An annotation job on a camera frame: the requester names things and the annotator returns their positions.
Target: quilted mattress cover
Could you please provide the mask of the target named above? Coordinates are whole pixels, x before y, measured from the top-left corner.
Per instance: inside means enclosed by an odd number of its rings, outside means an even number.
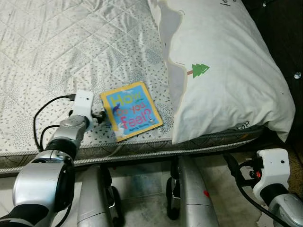
[[[164,124],[117,144],[109,122],[96,123],[84,136],[78,165],[216,151],[262,132],[252,127],[171,144],[168,76],[145,0],[0,0],[0,166],[22,166],[37,153],[32,120],[50,99],[90,90],[97,113],[103,110],[100,93],[137,81],[147,85]],[[65,119],[71,107],[64,99],[49,105],[37,119],[37,134]]]

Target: board book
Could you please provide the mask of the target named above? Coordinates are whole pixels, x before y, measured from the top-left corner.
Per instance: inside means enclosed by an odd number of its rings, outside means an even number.
[[[104,92],[101,99],[118,142],[163,124],[143,82]]]

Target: floor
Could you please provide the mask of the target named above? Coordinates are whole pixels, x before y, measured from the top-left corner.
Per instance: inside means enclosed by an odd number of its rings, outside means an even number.
[[[249,157],[248,153],[236,154],[239,162]],[[267,217],[259,220],[261,213],[250,205],[236,188],[234,178],[222,156],[195,158],[195,162],[210,192],[220,227],[271,227]],[[179,227],[180,220],[172,221],[166,216],[165,186],[169,175],[169,162],[111,168],[113,186],[120,193],[125,214],[125,227]],[[77,174],[75,197],[63,227],[75,227],[83,173]],[[15,178],[0,179],[0,216],[12,209],[12,187]],[[252,190],[245,191],[252,195]],[[55,226],[64,215],[60,212]]]

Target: white bedsheet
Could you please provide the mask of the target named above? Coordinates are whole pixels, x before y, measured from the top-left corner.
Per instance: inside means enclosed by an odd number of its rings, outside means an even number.
[[[101,92],[137,81],[148,86],[164,125],[128,142],[171,139],[168,78],[144,0],[0,0],[0,156],[37,152],[32,120],[50,99],[91,90],[96,113]],[[38,117],[38,135],[71,106],[68,100],[48,106]],[[114,142],[105,122],[86,133],[82,147]]]

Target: dark wall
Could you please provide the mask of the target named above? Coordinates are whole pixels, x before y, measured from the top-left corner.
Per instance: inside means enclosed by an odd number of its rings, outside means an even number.
[[[296,105],[290,139],[303,132],[303,0],[242,0],[255,21],[276,64],[282,71]]]

